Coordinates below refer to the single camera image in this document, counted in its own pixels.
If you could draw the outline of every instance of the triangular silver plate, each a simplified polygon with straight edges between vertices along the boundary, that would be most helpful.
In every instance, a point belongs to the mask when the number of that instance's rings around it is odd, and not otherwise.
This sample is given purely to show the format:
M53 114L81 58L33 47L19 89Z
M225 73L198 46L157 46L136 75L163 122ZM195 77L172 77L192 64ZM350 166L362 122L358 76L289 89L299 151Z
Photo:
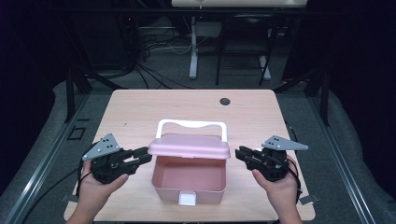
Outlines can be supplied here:
M120 146L117 143L112 133L108 133L102 138L91 150L89 150L82 159L92 160L98 157L102 157L114 152L120 151Z
M262 147L271 148L273 150L308 150L309 147L289 139L273 135L262 143Z

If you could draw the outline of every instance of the light wood surface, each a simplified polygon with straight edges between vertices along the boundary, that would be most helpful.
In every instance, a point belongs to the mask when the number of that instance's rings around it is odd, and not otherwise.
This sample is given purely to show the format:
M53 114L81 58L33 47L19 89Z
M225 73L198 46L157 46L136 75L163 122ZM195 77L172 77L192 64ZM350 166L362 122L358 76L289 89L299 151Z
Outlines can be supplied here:
M173 7L305 7L307 0L172 0Z
M222 105L221 98L231 103ZM228 127L231 158L227 160L227 186L220 204L183 206L163 202L151 184L155 157L137 169L128 182L114 192L95 220L105 221L256 221L276 220L264 189L254 180L234 150L243 145L261 147L273 134L289 138L276 96L267 90L122 90L114 91L94 141L113 133L125 149L148 146L155 138L161 119L222 121ZM218 126L203 129L182 128L165 124L163 133L218 134ZM288 152L294 159L294 152ZM299 171L302 197L308 195L304 177ZM64 217L68 219L76 203L69 203ZM303 220L315 217L311 204L298 205Z

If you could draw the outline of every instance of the box lid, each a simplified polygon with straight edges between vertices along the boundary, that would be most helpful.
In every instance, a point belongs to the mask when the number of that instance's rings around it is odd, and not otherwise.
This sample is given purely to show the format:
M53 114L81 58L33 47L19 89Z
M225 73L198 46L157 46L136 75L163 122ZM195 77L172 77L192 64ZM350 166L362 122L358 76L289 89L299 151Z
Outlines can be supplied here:
M219 125L222 129L220 136L191 135L180 133L162 134L163 125L174 122L191 128L206 125ZM225 160L231 157L227 143L227 128L222 122L163 119L160 121L156 138L149 144L148 153L151 155L172 156L182 158L206 158Z

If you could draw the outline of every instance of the pink box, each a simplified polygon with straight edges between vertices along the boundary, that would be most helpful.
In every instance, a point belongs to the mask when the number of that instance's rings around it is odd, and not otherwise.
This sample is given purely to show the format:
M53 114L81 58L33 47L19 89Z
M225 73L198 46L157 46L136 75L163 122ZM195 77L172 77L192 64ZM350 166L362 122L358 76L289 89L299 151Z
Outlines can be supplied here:
M162 134L167 122L190 128L215 124L221 127L222 135ZM226 187L226 159L231 156L224 123L163 119L148 153L157 155L152 185L162 200L184 205L221 202Z

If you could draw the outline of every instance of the person's left hand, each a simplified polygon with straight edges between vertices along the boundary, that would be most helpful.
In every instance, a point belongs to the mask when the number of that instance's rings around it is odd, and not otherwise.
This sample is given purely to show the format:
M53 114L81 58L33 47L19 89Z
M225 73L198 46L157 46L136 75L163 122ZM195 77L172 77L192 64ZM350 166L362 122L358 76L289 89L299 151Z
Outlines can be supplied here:
M121 175L109 184L102 184L93 178L90 171L91 161L84 161L81 176L87 176L80 183L78 205L67 223L92 223L95 216L105 206L111 193L124 185L129 177Z

